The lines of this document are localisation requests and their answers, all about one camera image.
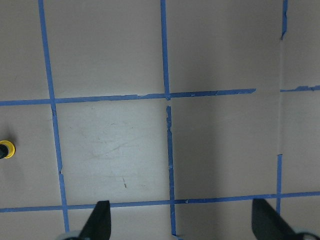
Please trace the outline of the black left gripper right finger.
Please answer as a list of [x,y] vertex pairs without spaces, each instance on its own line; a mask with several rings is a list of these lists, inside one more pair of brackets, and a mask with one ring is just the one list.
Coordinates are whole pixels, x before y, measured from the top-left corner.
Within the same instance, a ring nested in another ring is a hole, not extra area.
[[277,211],[262,198],[252,201],[251,229],[257,240],[288,240],[296,235]]

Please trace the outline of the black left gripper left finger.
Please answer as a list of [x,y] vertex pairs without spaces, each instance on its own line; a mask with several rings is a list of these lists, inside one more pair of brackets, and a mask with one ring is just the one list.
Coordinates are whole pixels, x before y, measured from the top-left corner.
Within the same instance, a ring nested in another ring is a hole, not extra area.
[[111,237],[110,202],[98,201],[78,235],[78,240],[109,240]]

